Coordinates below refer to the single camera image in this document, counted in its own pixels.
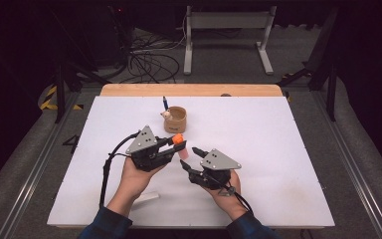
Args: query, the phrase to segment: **person's left hand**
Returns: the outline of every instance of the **person's left hand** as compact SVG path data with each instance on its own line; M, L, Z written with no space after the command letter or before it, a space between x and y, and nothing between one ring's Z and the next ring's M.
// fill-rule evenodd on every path
M166 164L146 172L137 169L132 159L127 157L123 164L119 187L113 199L107 205L107 208L127 217L134 200L137 199L147 187L151 177L164 166L166 166Z

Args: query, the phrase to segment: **person's right hand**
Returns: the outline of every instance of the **person's right hand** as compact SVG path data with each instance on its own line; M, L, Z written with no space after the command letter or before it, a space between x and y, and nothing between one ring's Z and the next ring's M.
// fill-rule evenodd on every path
M231 169L230 182L231 182L230 186L234 186L236 192L241 194L240 178L234 169ZM222 196L222 195L219 195L220 189L210 190L209 188L206 188L206 187L203 187L203 188L210 193L210 195L215 200L216 204L222 210L224 210L233 221L247 212L247 209L241 204L241 202L238 200L238 198L235 195Z

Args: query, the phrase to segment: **hand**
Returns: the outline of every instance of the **hand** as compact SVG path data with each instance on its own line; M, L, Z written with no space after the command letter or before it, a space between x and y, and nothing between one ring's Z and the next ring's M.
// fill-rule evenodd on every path
M241 194L241 182L238 174L235 170L231 170L231 185L235 187L236 192ZM206 191L210 193L210 195L215 200L216 204L224 210L229 217L234 221L238 219L240 216L244 215L247 212L247 209L241 204L238 198L235 195L231 196L222 196L219 195L219 190L210 190L209 188L203 187Z
M114 197L107 205L107 209L128 217L134 200L137 199L147 187L151 177L164 166L166 166L166 164L146 172L137 169L132 162L132 159L127 157L123 164L119 187L117 188Z

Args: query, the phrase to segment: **orange object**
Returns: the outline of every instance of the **orange object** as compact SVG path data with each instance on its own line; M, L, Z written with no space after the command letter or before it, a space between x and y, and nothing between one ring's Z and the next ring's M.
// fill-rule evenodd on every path
M182 133L176 133L172 137L173 144L178 144L184 141L184 137L182 136Z

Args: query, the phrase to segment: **person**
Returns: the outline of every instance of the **person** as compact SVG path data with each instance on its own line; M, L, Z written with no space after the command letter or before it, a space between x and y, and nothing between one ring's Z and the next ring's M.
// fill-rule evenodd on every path
M138 170L130 157L125 159L118 189L107 205L99 209L92 224L87 226L79 238L124 238L132 221L128 219L132 203L144 191L151 177L165 165L149 172ZM241 193L241 182L235 170L231 170L231 185ZM227 230L233 239L280 239L279 235L260 223L260 221L233 196L219 195L219 190L204 188L216 204L224 210L232 220Z

